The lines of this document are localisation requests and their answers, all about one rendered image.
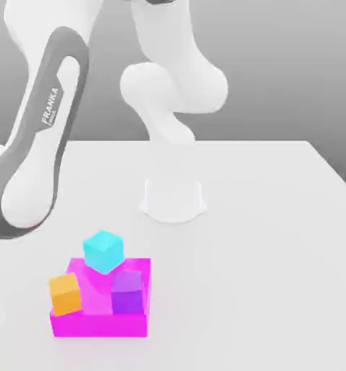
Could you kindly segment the small cyan cube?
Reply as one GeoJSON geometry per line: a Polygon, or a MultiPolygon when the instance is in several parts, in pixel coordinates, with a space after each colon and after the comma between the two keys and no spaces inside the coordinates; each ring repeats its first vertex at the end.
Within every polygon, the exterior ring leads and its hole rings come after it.
{"type": "Polygon", "coordinates": [[[107,230],[100,230],[83,241],[85,263],[107,275],[125,260],[123,239],[107,230]]]}

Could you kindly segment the small purple cube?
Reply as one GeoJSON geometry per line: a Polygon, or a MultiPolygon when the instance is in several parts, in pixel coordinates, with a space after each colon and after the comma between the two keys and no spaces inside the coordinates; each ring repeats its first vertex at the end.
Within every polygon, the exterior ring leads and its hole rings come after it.
{"type": "Polygon", "coordinates": [[[142,272],[119,271],[111,280],[111,304],[115,314],[143,313],[142,272]]]}

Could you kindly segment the small orange cube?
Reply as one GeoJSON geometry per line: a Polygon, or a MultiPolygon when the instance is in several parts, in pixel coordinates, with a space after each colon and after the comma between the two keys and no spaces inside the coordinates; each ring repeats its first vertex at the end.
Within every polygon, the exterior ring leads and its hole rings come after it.
{"type": "Polygon", "coordinates": [[[80,288],[75,273],[50,278],[49,289],[54,316],[62,316],[82,309],[80,288]]]}

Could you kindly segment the large magenta box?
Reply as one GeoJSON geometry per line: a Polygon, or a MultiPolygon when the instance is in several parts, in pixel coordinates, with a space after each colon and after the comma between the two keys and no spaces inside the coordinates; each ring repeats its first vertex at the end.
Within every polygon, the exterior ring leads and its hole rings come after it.
{"type": "Polygon", "coordinates": [[[109,274],[96,272],[81,258],[72,258],[68,273],[75,273],[80,287],[82,309],[62,316],[50,313],[56,337],[146,337],[151,296],[150,259],[126,259],[109,274]],[[115,314],[111,304],[111,280],[119,271],[142,272],[143,313],[115,314]]]}

